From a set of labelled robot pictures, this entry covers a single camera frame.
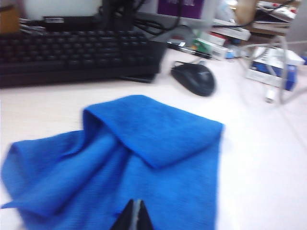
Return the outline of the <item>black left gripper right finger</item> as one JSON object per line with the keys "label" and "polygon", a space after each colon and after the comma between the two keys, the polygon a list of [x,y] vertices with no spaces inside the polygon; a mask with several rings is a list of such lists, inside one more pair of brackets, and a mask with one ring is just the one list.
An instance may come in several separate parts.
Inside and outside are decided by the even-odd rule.
{"label": "black left gripper right finger", "polygon": [[137,230],[154,230],[148,210],[144,201],[140,201]]}

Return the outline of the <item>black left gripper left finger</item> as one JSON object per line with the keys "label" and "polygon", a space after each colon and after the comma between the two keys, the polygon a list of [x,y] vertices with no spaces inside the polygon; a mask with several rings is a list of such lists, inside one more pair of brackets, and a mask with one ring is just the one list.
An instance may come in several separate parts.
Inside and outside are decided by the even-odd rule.
{"label": "black left gripper left finger", "polygon": [[133,214],[134,200],[130,199],[113,223],[111,230],[129,230]]}

